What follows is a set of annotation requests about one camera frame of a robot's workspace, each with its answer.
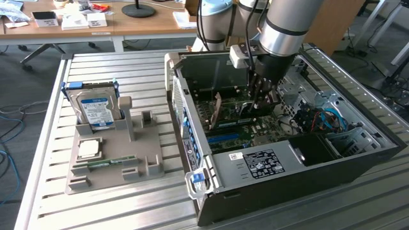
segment white box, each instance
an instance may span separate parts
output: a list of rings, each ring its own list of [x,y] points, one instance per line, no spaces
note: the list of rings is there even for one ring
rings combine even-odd
[[[351,32],[348,32],[348,34],[346,32],[334,51],[344,51],[354,37],[355,35]]]
[[[58,26],[54,12],[31,12],[31,16],[38,27]]]
[[[85,16],[79,13],[62,15],[62,30],[77,30],[89,28]]]
[[[86,21],[87,21],[87,25],[89,25],[90,28],[107,26],[103,13],[89,13],[89,14],[86,14]]]

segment aluminum workbench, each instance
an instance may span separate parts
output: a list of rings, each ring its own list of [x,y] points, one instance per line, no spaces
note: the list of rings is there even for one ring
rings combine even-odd
[[[163,54],[174,51],[178,50],[78,54],[61,61],[15,229],[387,230],[409,226],[409,151],[404,149],[352,183],[198,228],[165,98]],[[407,143],[407,123],[376,100],[368,99],[370,92],[322,58],[319,51],[307,53]],[[133,99],[130,112],[151,110],[157,116],[165,176],[65,195],[75,116],[59,93],[59,82],[111,78],[119,83],[121,96]],[[310,79],[320,89],[328,87],[319,77],[310,75]]]

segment lamp base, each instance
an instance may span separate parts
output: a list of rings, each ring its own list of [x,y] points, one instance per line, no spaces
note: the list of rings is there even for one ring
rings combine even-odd
[[[150,17],[155,13],[155,10],[142,4],[139,4],[138,8],[135,8],[134,4],[130,4],[122,7],[122,13],[131,18],[145,18]]]

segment chair wheel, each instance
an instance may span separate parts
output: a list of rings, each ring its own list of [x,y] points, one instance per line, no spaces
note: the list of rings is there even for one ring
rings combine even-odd
[[[22,65],[22,69],[23,69],[25,71],[31,71],[31,66]]]
[[[87,46],[89,46],[91,49],[95,48],[95,44],[94,44],[93,42],[89,42],[89,43],[87,43]]]
[[[18,45],[17,47],[18,47],[18,50],[21,50],[21,51],[26,51],[27,50],[26,46]]]

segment robotic arm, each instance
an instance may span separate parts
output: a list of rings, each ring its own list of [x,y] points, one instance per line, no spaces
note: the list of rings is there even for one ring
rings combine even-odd
[[[271,0],[259,31],[259,40],[251,41],[250,55],[243,44],[230,47],[230,60],[235,68],[249,68],[249,92],[251,108],[274,104],[274,89],[286,74],[303,37],[313,23],[323,0]],[[258,18],[267,0],[202,0],[202,13],[198,17],[198,39],[209,50],[223,49],[226,36],[245,34],[245,24],[250,12],[249,37],[257,34]]]

